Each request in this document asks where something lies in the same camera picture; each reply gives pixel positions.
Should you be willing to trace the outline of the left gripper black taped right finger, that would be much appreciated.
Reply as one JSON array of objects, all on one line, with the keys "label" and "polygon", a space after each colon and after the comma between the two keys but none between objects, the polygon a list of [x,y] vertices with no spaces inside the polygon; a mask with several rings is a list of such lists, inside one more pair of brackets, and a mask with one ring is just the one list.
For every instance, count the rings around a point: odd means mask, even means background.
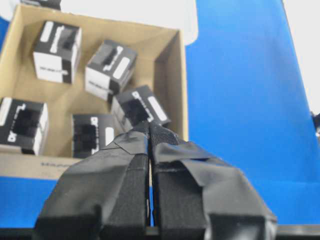
[{"label": "left gripper black taped right finger", "polygon": [[154,123],[149,143],[163,240],[276,238],[276,216],[240,169]]}]

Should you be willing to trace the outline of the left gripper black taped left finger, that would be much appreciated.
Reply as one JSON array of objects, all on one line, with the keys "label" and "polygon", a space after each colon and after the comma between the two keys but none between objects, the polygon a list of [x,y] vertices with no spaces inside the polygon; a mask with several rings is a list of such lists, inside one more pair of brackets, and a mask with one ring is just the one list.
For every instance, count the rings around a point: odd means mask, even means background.
[{"label": "left gripper black taped left finger", "polygon": [[45,201],[35,240],[142,240],[148,225],[149,124],[71,165]]}]

